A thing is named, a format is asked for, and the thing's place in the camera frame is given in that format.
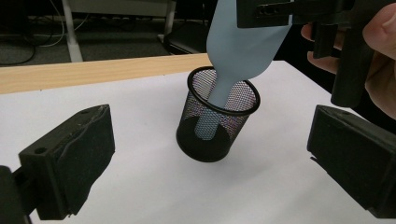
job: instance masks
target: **black mesh pencil cup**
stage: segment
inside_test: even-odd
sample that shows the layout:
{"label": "black mesh pencil cup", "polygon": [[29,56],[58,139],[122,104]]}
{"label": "black mesh pencil cup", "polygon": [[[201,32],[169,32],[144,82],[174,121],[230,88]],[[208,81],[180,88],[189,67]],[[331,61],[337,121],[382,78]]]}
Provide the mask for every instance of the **black mesh pencil cup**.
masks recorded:
{"label": "black mesh pencil cup", "polygon": [[177,142],[191,158],[219,161],[227,156],[248,117],[260,105],[260,95],[247,80],[237,82],[224,108],[207,100],[216,85],[214,67],[201,67],[188,77],[189,93],[177,128]]}

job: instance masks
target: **finger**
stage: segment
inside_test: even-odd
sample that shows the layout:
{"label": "finger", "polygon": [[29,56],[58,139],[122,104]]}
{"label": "finger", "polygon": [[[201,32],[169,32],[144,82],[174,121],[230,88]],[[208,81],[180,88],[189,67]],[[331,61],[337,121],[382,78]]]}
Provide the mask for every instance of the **finger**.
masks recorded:
{"label": "finger", "polygon": [[396,60],[396,4],[383,7],[364,27],[363,37],[372,49]]}
{"label": "finger", "polygon": [[307,60],[314,66],[328,71],[330,73],[336,74],[338,70],[338,64],[340,60],[334,57],[325,57],[320,59],[314,59],[314,54],[312,51],[307,53]]}
{"label": "finger", "polygon": [[[338,30],[337,34],[335,36],[335,40],[334,40],[334,48],[335,49],[341,49],[344,45],[344,40],[345,40],[345,30]],[[312,24],[306,24],[303,26],[303,28],[301,29],[301,35],[303,36],[303,38],[310,40],[310,41],[314,41],[311,36],[312,36]]]}

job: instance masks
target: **human hand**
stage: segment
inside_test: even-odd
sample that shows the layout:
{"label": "human hand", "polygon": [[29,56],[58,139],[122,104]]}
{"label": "human hand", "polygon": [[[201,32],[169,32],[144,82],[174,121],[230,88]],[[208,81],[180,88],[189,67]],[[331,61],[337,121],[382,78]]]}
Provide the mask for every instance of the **human hand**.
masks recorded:
{"label": "human hand", "polygon": [[[312,26],[303,27],[302,36],[310,39]],[[339,30],[334,41],[336,49],[342,49],[345,31]],[[367,45],[375,50],[365,83],[373,102],[387,115],[396,119],[396,3],[383,7],[365,26],[363,37]],[[336,73],[339,59],[313,58],[308,52],[307,59],[318,68]]]}

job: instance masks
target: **mesh cup rim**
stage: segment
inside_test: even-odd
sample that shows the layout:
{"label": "mesh cup rim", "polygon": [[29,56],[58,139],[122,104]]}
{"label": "mesh cup rim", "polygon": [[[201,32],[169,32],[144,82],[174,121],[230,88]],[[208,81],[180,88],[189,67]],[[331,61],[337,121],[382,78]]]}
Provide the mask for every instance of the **mesh cup rim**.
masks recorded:
{"label": "mesh cup rim", "polygon": [[243,116],[251,115],[259,108],[260,103],[261,103],[261,98],[260,98],[259,92],[256,90],[254,85],[248,80],[243,80],[243,82],[245,82],[250,87],[250,89],[253,91],[254,96],[256,98],[256,103],[250,109],[242,110],[242,111],[234,111],[234,110],[228,110],[228,109],[224,109],[224,108],[218,107],[216,105],[210,104],[206,99],[204,99],[200,94],[198,94],[198,92],[192,86],[192,80],[193,80],[194,76],[198,72],[205,71],[205,70],[215,70],[216,71],[215,67],[213,67],[213,66],[199,67],[199,68],[192,70],[189,74],[189,77],[187,78],[187,86],[189,88],[190,93],[201,104],[205,105],[206,107],[208,107],[222,115],[233,116],[233,117],[243,117]]}

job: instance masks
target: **white table surface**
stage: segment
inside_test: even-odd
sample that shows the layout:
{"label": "white table surface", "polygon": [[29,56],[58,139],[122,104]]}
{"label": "white table surface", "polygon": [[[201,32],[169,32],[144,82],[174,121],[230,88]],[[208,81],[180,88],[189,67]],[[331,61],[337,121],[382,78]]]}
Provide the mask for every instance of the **white table surface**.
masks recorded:
{"label": "white table surface", "polygon": [[0,164],[87,107],[110,104],[111,163],[77,216],[34,223],[395,223],[374,218],[310,160],[306,142],[330,94],[284,62],[251,79],[262,105],[222,161],[178,147],[187,74],[0,95]]}

